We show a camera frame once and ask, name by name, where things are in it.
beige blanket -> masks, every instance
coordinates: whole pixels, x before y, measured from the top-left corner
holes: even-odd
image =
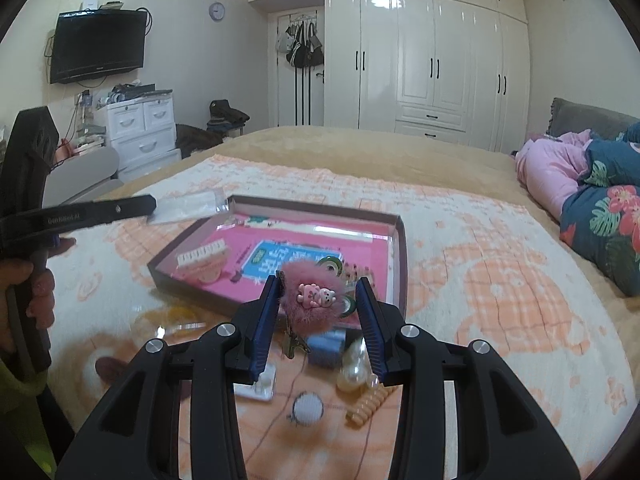
[[[523,205],[557,240],[558,224],[517,182],[514,160],[467,146],[419,137],[314,126],[282,127],[239,137],[141,178],[112,196],[129,196],[172,176],[213,153],[294,168],[327,168],[334,173],[408,184],[447,187]],[[595,266],[567,247],[613,320],[640,391],[640,300],[625,298]]]

metal screw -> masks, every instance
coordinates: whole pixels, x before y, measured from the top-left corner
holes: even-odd
[[[471,348],[473,348],[474,352],[478,354],[488,354],[489,350],[491,349],[491,345],[489,345],[487,341],[478,339],[477,341],[474,341],[474,343],[471,345]]]
[[[225,323],[220,325],[216,332],[218,332],[218,335],[221,335],[222,337],[229,337],[230,335],[233,335],[236,332],[236,327],[233,326],[231,323]]]
[[[400,329],[400,333],[404,337],[418,337],[420,329],[415,325],[405,325]]]
[[[164,342],[161,339],[151,339],[146,342],[145,350],[150,354],[155,354],[162,350],[162,346],[164,346]]]

drawer handle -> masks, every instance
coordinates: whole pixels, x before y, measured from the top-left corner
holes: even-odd
[[[158,141],[154,140],[153,142],[150,142],[149,144],[140,144],[138,149],[142,153],[149,153],[149,152],[152,152],[156,148],[157,145],[158,145]]]

red flower pattern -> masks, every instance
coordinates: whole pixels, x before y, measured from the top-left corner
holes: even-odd
[[[574,244],[575,224],[571,224],[566,231],[560,233],[560,241],[571,247]]]
[[[630,235],[634,251],[640,253],[640,203],[625,209],[620,219],[620,234]]]
[[[620,213],[630,207],[640,206],[640,197],[636,193],[634,186],[614,186],[607,191],[610,198],[609,211]]]

hand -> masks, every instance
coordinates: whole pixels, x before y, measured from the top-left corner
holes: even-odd
[[[56,256],[68,251],[76,243],[74,238],[60,238],[60,246],[49,251],[49,256]],[[9,316],[6,304],[6,290],[11,285],[19,285],[28,280],[33,272],[33,264],[23,260],[0,261],[0,350],[12,354],[15,352],[14,338],[9,327]],[[33,298],[27,308],[27,316],[36,319],[39,330],[53,325],[53,289],[56,283],[49,269],[31,279]]]

